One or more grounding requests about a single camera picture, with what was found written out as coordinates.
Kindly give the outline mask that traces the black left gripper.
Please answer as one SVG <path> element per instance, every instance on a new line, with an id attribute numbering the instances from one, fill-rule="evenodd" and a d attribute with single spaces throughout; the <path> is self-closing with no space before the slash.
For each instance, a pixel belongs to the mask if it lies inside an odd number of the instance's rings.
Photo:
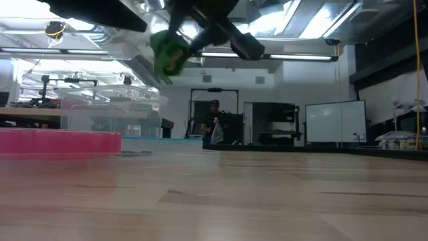
<path id="1" fill-rule="evenodd" d="M 38 0 L 64 19 L 74 18 L 94 25 L 145 32 L 147 23 L 121 0 Z"/>

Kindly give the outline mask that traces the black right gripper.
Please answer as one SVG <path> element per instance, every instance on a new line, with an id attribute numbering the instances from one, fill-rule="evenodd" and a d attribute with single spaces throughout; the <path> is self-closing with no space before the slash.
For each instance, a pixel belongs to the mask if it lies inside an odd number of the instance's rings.
<path id="1" fill-rule="evenodd" d="M 241 33 L 228 18 L 238 2 L 239 0 L 170 0 L 171 18 L 165 40 L 172 40 L 185 19 L 191 17 L 203 31 L 191 42 L 190 56 L 209 45 L 230 43 L 231 50 L 242 60 L 260 60 L 265 54 L 265 46 L 250 33 Z"/>

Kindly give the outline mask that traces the green bandage roll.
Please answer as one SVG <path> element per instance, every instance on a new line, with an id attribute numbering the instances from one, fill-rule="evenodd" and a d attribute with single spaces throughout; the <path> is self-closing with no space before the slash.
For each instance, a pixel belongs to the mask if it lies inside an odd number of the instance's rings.
<path id="1" fill-rule="evenodd" d="M 154 73 L 166 84 L 173 82 L 171 76 L 178 76 L 189 58 L 190 45 L 179 34 L 167 36 L 162 30 L 150 36 L 150 47 L 154 52 Z"/>

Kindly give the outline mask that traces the blue white weekly pill organizer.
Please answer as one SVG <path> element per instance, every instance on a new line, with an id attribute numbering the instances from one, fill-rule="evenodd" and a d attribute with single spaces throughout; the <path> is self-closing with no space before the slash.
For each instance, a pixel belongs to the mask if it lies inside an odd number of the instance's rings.
<path id="1" fill-rule="evenodd" d="M 195 152 L 203 149 L 199 139 L 172 139 L 152 137 L 122 137 L 122 152 Z"/>

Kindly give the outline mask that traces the red round pill organizer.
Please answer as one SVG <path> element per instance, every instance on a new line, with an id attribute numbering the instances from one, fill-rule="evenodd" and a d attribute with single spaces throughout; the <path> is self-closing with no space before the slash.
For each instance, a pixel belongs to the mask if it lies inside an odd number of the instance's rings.
<path id="1" fill-rule="evenodd" d="M 120 133 L 0 128 L 0 154 L 119 153 Z"/>

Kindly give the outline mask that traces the black round hanging device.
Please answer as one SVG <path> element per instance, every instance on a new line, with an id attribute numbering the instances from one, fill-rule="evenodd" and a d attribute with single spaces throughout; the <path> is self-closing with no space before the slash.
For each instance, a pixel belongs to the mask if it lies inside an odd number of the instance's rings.
<path id="1" fill-rule="evenodd" d="M 52 39 L 61 39 L 65 30 L 66 24 L 64 22 L 51 21 L 46 25 L 44 32 L 46 36 Z"/>

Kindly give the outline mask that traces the person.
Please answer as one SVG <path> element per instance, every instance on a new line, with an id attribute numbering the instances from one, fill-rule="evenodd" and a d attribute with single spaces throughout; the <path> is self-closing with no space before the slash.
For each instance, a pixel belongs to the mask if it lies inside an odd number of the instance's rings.
<path id="1" fill-rule="evenodd" d="M 219 110 L 219 101 L 214 99 L 210 102 L 210 111 L 205 115 L 203 119 L 203 143 L 210 144 L 211 136 L 215 125 L 219 123 L 223 131 L 226 131 L 229 128 L 229 123 L 227 122 L 223 113 Z"/>

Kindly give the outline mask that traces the clear plastic container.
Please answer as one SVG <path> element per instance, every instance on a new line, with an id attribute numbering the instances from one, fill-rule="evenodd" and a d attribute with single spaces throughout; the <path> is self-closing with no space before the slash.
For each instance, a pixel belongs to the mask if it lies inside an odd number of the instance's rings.
<path id="1" fill-rule="evenodd" d="M 159 137 L 161 108 L 168 98 L 146 86 L 97 86 L 60 89 L 61 128 Z"/>

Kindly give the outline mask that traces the white plastic bag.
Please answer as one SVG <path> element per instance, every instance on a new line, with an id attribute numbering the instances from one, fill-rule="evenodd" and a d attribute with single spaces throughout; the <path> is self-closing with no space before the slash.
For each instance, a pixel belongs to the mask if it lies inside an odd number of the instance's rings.
<path id="1" fill-rule="evenodd" d="M 211 135 L 211 144 L 216 145 L 223 141 L 224 132 L 220 123 L 216 123 Z"/>

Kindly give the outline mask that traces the long ceiling light strip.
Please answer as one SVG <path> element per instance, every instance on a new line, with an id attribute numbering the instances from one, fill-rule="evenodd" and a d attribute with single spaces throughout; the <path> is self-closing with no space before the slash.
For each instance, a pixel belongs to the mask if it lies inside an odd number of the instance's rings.
<path id="1" fill-rule="evenodd" d="M 0 47 L 0 53 L 8 54 L 69 54 L 69 55 L 93 55 L 109 56 L 105 50 L 67 50 L 53 48 L 12 48 Z M 198 52 L 195 57 L 198 58 L 239 58 L 234 53 L 220 52 Z M 292 60 L 292 61 L 312 61 L 312 62 L 335 62 L 338 56 L 310 56 L 310 55 L 290 55 L 290 54 L 264 54 L 261 60 Z"/>

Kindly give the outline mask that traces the black shelving unit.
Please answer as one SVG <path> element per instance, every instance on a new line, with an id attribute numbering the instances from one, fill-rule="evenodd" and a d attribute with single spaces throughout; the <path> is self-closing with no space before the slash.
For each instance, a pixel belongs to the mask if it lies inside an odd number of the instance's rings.
<path id="1" fill-rule="evenodd" d="M 245 145 L 294 146 L 301 137 L 300 107 L 289 103 L 245 102 Z"/>

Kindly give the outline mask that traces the whiteboard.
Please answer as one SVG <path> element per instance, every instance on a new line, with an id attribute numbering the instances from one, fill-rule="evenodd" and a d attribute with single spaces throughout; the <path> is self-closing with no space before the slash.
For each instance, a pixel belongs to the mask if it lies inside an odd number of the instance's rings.
<path id="1" fill-rule="evenodd" d="M 307 143 L 366 143 L 364 100 L 308 104 L 305 106 Z"/>

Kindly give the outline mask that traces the plastic-covered supplies pile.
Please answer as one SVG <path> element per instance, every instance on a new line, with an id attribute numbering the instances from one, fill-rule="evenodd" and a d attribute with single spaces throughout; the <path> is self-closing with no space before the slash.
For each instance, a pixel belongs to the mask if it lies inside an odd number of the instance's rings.
<path id="1" fill-rule="evenodd" d="M 428 151 L 428 135 L 420 135 L 407 131 L 390 131 L 375 139 L 381 149 L 400 151 Z"/>

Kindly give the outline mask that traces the black metal rack frame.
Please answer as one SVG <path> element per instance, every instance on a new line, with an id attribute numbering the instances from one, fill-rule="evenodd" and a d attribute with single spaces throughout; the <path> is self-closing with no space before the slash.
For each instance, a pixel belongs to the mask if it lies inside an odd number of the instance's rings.
<path id="1" fill-rule="evenodd" d="M 203 141 L 204 130 L 203 130 L 203 119 L 205 115 L 210 111 L 210 102 L 212 100 L 194 100 L 194 93 L 201 94 L 202 92 L 217 94 L 226 92 L 231 94 L 232 100 L 235 102 L 235 109 L 230 112 L 227 110 L 221 110 L 219 101 L 219 110 L 225 116 L 229 123 L 229 128 L 224 132 L 223 141 L 217 145 L 240 145 L 243 142 L 243 115 L 239 114 L 239 91 L 233 89 L 224 88 L 192 88 L 190 92 L 189 101 L 189 120 L 187 122 L 187 130 L 185 138 L 190 139 L 191 137 L 201 137 Z"/>

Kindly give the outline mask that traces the black aluminium table frame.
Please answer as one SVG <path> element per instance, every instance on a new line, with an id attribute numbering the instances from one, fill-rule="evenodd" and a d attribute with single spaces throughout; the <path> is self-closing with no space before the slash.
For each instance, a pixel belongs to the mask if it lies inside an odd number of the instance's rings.
<path id="1" fill-rule="evenodd" d="M 428 151 L 400 151 L 387 149 L 365 148 L 332 148 L 332 147 L 291 147 L 268 145 L 206 145 L 203 149 L 211 151 L 259 151 L 259 152 L 289 152 L 289 153 L 338 153 L 362 155 L 369 157 L 382 157 L 391 159 L 404 159 L 428 162 Z"/>

